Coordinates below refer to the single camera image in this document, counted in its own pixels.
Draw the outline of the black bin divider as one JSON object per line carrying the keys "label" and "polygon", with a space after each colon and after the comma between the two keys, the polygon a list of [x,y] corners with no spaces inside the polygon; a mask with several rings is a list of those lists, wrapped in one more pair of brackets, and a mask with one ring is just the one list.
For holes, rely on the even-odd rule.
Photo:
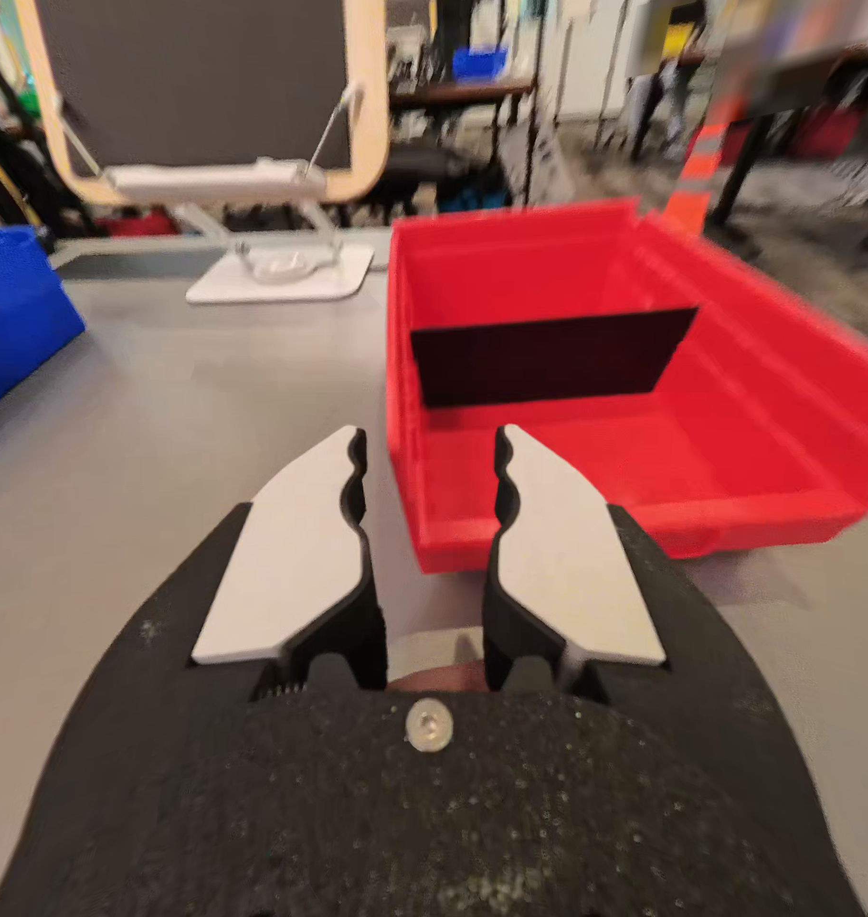
{"label": "black bin divider", "polygon": [[410,333],[430,409],[647,395],[697,306]]}

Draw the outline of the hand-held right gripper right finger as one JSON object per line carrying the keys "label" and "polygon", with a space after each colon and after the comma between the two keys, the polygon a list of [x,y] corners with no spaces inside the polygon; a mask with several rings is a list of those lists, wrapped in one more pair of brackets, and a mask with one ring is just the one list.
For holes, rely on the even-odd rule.
{"label": "hand-held right gripper right finger", "polygon": [[483,625],[509,658],[551,667],[667,659],[616,531],[586,476],[516,425],[496,433],[498,530]]}

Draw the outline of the small blue bin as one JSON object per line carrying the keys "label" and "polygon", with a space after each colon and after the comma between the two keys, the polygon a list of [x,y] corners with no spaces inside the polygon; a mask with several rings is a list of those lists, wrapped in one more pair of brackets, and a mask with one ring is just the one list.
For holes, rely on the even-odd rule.
{"label": "small blue bin", "polygon": [[451,58],[451,75],[456,83],[490,83],[505,72],[508,65],[508,47],[463,47],[456,49]]}

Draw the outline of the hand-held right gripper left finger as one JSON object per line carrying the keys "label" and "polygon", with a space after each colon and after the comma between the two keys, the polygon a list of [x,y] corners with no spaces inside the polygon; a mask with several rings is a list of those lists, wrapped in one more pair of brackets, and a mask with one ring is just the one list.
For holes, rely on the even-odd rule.
{"label": "hand-held right gripper left finger", "polygon": [[317,655],[385,657],[370,544],[361,527],[367,436],[347,425],[253,498],[191,659],[199,666]]}

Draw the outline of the grey desk flap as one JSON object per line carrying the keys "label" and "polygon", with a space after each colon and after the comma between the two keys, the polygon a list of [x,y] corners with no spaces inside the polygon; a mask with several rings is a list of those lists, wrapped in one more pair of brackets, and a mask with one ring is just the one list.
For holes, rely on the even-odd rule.
{"label": "grey desk flap", "polygon": [[217,249],[79,254],[55,268],[65,281],[195,280],[222,257]]}

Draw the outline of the black office chair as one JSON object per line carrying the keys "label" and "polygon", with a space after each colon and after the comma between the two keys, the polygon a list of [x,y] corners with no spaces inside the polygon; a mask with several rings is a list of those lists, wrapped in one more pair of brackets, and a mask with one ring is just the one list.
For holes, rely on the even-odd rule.
{"label": "black office chair", "polygon": [[382,172],[365,200],[372,207],[382,209],[387,223],[397,207],[405,216],[415,216],[414,198],[421,185],[437,186],[463,180],[478,171],[480,166],[477,159],[452,147],[394,140],[390,142]]}

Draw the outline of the red plastic bin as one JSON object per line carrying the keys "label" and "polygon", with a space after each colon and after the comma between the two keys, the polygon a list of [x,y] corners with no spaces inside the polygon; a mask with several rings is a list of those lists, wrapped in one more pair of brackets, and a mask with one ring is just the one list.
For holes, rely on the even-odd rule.
{"label": "red plastic bin", "polygon": [[[423,403],[414,330],[688,306],[647,395]],[[635,200],[398,220],[386,311],[387,446],[423,572],[486,567],[510,424],[676,559],[822,543],[868,513],[868,341]]]}

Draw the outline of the blue plastic bin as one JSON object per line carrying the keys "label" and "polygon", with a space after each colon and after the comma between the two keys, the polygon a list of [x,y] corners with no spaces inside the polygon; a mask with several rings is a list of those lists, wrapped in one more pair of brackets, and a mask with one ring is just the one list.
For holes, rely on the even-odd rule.
{"label": "blue plastic bin", "polygon": [[0,228],[0,400],[84,332],[33,229]]}

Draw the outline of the orange striped cone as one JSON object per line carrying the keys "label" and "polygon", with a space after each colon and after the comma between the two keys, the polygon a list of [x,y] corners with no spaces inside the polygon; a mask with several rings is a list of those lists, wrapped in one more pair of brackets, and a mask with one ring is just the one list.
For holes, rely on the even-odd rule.
{"label": "orange striped cone", "polygon": [[722,159],[728,106],[712,101],[695,142],[664,207],[662,217],[690,235],[701,235],[712,196],[713,181]]}

